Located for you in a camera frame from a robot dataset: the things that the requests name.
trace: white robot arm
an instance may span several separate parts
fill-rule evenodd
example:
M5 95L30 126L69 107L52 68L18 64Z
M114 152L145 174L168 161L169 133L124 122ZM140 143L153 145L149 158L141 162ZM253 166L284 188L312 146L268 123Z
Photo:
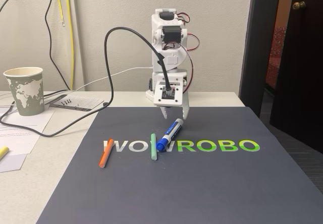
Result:
M156 9L155 14L151 16L152 45L164 57L163 61L172 90L166 90L162 67L157 56L153 53L153 73L146 96L155 105L160 106L165 119L167 119L167 107L181 106L184 119L189 111L188 92L185 91L187 71L177 68L185 60L186 51L180 46L176 47L175 43L174 49L166 49L165 47L168 43L171 44L170 42L176 42L186 49L187 29L176 13L176 9Z

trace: dark door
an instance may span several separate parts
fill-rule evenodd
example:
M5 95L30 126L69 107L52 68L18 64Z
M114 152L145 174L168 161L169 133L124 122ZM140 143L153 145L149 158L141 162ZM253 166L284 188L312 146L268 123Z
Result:
M294 10L296 2L306 7ZM292 0L271 124L323 152L323 0Z

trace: white table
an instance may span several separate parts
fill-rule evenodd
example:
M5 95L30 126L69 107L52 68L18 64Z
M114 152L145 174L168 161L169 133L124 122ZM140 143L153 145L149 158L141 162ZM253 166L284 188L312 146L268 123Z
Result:
M74 92L79 96L110 99L110 92ZM12 97L0 97L0 105L9 104ZM244 106L234 92L190 92L190 106ZM144 92L115 92L111 106L152 106ZM86 114L61 108L45 130L56 132ZM36 223L48 199L92 124L96 114L71 126L52 138L40 137L19 171L0 173L0 223Z

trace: dry erase marker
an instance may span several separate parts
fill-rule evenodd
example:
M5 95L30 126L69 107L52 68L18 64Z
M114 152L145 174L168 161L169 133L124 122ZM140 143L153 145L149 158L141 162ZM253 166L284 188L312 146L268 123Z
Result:
M9 152L9 148L8 147L3 147L0 149L0 159L6 155L6 153Z
M179 130L182 128L183 120L177 119L171 127L166 131L163 138L159 139L156 143L156 148L158 151L164 151L167 144L171 142L171 140L176 136Z
M103 153L103 155L101 157L101 160L99 162L99 167L105 167L107 158L109 157L111 149L113 147L113 143L114 143L114 140L112 138L110 138L110 140L107 143L107 146L106 146L106 148L104 150L104 153Z

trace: paper cup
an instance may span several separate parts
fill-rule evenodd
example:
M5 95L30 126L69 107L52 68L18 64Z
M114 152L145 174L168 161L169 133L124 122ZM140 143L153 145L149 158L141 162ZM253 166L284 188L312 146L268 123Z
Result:
M4 72L22 116L34 116L44 111L42 71L41 68L27 67Z

